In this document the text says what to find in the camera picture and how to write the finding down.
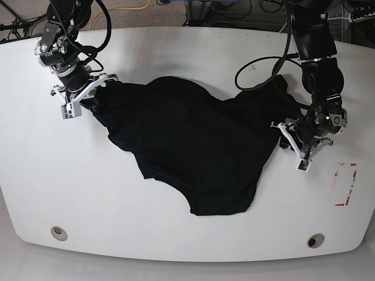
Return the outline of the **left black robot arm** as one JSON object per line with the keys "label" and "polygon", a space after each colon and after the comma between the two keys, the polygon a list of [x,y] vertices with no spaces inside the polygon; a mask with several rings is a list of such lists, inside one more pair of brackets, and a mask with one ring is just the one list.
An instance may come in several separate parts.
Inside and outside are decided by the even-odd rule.
{"label": "left black robot arm", "polygon": [[336,59],[336,45],[329,29],[328,13],[337,1],[283,1],[289,36],[293,37],[301,61],[302,84],[312,103],[306,114],[278,124],[288,145],[296,153],[298,169],[306,170],[312,158],[332,145],[328,134],[347,125],[342,107],[344,76]]}

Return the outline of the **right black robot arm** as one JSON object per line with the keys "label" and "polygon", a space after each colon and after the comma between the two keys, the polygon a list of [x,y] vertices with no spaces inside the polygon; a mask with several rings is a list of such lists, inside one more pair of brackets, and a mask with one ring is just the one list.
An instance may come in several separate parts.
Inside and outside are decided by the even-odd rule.
{"label": "right black robot arm", "polygon": [[97,88],[118,78],[115,74],[105,74],[103,66],[98,70],[89,66],[90,62],[97,61],[97,55],[111,39],[112,24],[108,9],[102,1],[97,1],[97,4],[105,16],[107,27],[105,39],[99,47],[84,46],[77,41],[79,30],[91,17],[92,1],[50,1],[47,23],[35,48],[39,63],[50,68],[61,81],[50,94],[61,99],[65,119],[80,116],[82,108],[98,111]]}

